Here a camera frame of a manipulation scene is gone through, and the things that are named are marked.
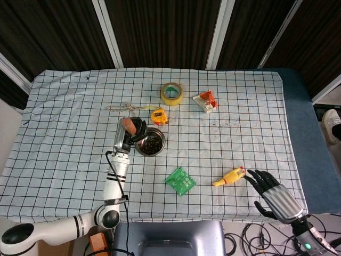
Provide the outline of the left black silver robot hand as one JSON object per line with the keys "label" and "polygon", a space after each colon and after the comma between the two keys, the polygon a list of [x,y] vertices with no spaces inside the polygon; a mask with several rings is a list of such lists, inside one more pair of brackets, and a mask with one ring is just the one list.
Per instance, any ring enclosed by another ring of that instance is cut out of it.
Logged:
{"label": "left black silver robot hand", "polygon": [[114,150],[129,154],[131,146],[147,136],[147,124],[139,117],[124,117],[117,126]]}

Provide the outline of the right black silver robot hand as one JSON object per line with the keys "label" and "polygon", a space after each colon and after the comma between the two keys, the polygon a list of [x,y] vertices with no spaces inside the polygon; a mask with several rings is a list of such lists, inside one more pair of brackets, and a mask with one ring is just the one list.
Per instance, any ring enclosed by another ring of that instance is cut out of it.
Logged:
{"label": "right black silver robot hand", "polygon": [[255,188],[270,208],[267,211],[260,202],[254,202],[255,207],[263,216],[287,225],[303,217],[304,209],[290,191],[280,184],[273,175],[259,170],[248,170],[247,173],[250,176],[245,175],[244,178]]}

